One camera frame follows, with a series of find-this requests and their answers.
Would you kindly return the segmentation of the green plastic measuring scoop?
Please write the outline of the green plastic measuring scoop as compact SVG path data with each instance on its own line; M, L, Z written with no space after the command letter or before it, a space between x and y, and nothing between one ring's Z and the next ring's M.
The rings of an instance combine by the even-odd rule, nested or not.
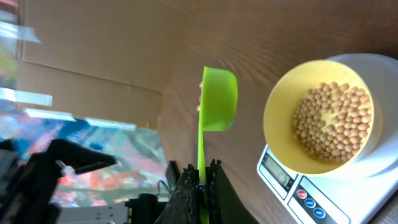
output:
M200 104L197 106L198 149L197 168L199 172L199 219L209 223L218 218L218 193L216 189L215 167L213 162L207 168L203 133L223 132L232 127L236 117L238 102L238 82L233 73L219 68L205 67L200 83Z

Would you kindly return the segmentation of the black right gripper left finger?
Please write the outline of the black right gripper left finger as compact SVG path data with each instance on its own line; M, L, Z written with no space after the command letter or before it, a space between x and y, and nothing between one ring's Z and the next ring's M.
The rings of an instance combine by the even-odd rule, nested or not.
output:
M203 192L199 180L199 171L193 165L184 168L171 199L155 224L201 224Z

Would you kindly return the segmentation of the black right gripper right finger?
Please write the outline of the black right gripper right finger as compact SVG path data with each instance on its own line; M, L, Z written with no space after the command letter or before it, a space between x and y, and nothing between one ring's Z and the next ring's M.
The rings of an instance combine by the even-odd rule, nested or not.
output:
M258 224L237 195L221 160L213 159L206 167L209 222L214 224Z

